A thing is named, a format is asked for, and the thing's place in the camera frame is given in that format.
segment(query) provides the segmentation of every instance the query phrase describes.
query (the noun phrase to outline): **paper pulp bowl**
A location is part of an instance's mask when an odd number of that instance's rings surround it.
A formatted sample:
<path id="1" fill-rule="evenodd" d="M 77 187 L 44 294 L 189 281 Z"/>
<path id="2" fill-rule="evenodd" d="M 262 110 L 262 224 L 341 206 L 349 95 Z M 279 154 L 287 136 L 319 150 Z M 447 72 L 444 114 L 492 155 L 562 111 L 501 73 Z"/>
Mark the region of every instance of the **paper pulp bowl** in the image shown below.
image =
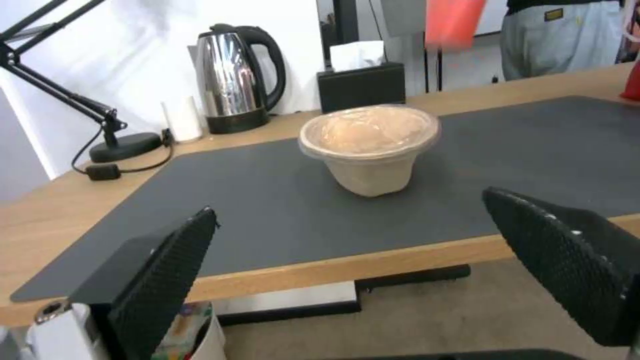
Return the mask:
<path id="1" fill-rule="evenodd" d="M 337 111 L 308 121 L 301 150 L 323 160 L 340 185 L 366 197 L 398 192 L 411 179 L 416 156 L 433 145 L 440 121 L 407 106 Z"/>

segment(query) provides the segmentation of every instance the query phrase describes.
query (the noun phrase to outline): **kettle handle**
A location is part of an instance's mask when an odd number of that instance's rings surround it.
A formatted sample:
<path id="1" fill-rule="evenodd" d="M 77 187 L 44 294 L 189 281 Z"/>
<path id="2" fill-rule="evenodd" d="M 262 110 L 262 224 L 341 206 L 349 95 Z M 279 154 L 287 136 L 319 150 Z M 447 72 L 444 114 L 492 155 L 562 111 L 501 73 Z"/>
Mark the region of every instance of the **kettle handle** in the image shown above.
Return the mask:
<path id="1" fill-rule="evenodd" d="M 269 51 L 269 57 L 271 61 L 273 61 L 273 65 L 276 68 L 276 77 L 277 82 L 276 86 L 270 94 L 266 95 L 266 108 L 267 111 L 273 109 L 276 106 L 276 103 L 282 97 L 284 93 L 284 87 L 287 83 L 287 73 L 284 68 L 284 59 L 282 58 L 282 53 L 280 52 L 280 48 L 278 44 L 273 40 L 271 35 L 264 31 L 263 29 L 258 28 L 257 26 L 238 26 L 236 27 L 236 31 L 238 35 L 244 40 L 246 45 L 249 47 L 249 51 L 251 51 L 251 45 L 258 44 L 264 45 L 267 47 Z M 262 72 L 260 71 L 260 64 L 255 64 L 257 75 L 260 79 L 257 79 L 260 83 L 263 84 L 264 88 L 264 80 L 261 78 Z"/>

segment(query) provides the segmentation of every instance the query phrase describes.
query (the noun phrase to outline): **black tissue box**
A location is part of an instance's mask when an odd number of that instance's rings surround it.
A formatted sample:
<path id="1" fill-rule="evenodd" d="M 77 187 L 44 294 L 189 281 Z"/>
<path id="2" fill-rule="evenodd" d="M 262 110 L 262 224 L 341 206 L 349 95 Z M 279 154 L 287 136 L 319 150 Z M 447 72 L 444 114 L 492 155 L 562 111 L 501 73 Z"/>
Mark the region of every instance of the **black tissue box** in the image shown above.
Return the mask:
<path id="1" fill-rule="evenodd" d="M 404 104 L 404 65 L 317 73 L 323 113 L 377 104 Z"/>

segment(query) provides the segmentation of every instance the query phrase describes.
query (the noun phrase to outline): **carpet floor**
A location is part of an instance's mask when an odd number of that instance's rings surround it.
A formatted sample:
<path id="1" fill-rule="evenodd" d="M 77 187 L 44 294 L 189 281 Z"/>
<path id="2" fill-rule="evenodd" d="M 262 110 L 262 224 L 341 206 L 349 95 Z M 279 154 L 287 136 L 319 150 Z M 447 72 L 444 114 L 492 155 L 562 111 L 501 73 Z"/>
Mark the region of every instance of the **carpet floor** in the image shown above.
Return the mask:
<path id="1" fill-rule="evenodd" d="M 548 348 L 620 360 L 576 325 L 516 260 L 472 266 L 466 279 L 362 293 L 362 312 L 225 328 L 229 360 L 330 359 Z"/>

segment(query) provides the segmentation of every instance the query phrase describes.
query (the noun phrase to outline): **stainless steel kettle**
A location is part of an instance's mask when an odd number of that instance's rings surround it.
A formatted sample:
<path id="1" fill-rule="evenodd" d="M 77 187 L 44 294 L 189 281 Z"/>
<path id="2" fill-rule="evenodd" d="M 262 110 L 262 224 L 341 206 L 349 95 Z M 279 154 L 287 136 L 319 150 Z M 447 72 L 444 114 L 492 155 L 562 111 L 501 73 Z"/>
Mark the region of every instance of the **stainless steel kettle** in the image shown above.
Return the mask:
<path id="1" fill-rule="evenodd" d="M 269 121 L 267 111 L 284 93 L 286 73 L 278 44 L 253 26 L 217 24 L 198 36 L 195 68 L 205 117 L 212 134 L 235 133 Z M 267 47 L 277 82 L 266 93 L 262 71 L 251 45 Z"/>

